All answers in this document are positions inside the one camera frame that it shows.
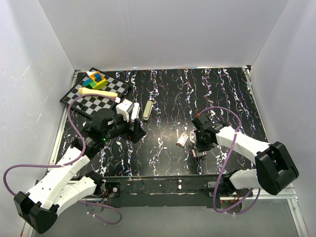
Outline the white stapler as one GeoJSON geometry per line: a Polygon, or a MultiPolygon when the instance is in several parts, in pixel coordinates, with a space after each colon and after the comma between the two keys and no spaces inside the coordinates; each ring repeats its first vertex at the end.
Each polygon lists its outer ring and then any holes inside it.
{"type": "Polygon", "coordinates": [[[132,114],[131,114],[131,121],[134,122],[135,119],[139,118],[139,111],[140,111],[140,104],[139,103],[134,103],[134,107],[132,110],[132,114]]]}

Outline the white red staple box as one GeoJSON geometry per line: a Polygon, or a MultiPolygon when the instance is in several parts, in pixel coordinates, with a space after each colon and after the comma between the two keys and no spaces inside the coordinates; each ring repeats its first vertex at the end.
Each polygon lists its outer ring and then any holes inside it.
{"type": "Polygon", "coordinates": [[[186,144],[186,142],[187,142],[187,140],[188,140],[188,138],[189,138],[188,135],[182,134],[182,135],[179,137],[179,139],[177,140],[176,145],[181,146],[181,147],[184,147],[185,144],[186,144]]]}

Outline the grey beige stapler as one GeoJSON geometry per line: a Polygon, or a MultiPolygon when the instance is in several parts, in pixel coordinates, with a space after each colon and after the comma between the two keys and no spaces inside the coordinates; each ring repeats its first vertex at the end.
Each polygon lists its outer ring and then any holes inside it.
{"type": "Polygon", "coordinates": [[[143,120],[147,121],[150,117],[153,108],[153,102],[151,100],[147,101],[145,109],[143,111],[143,120]]]}

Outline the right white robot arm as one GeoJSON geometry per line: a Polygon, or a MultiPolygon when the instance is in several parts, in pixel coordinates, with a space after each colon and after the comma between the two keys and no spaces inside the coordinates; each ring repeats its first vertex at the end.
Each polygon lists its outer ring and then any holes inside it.
{"type": "Polygon", "coordinates": [[[242,189],[263,189],[275,196],[299,177],[283,143],[258,141],[224,123],[212,122],[206,115],[195,117],[192,123],[198,152],[210,151],[215,145],[232,147],[255,165],[254,169],[235,170],[220,179],[218,187],[227,195],[235,196],[242,189]]]}

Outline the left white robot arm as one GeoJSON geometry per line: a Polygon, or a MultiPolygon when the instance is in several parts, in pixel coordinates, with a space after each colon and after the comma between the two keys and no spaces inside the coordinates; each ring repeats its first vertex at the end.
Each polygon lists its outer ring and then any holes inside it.
{"type": "Polygon", "coordinates": [[[101,197],[109,194],[112,186],[105,178],[91,171],[72,185],[68,182],[86,166],[105,146],[105,142],[121,137],[132,143],[139,142],[146,132],[138,116],[116,114],[111,109],[100,109],[81,130],[82,139],[76,138],[64,156],[34,187],[18,192],[14,197],[17,212],[39,234],[48,231],[65,209],[86,196],[101,197]]]}

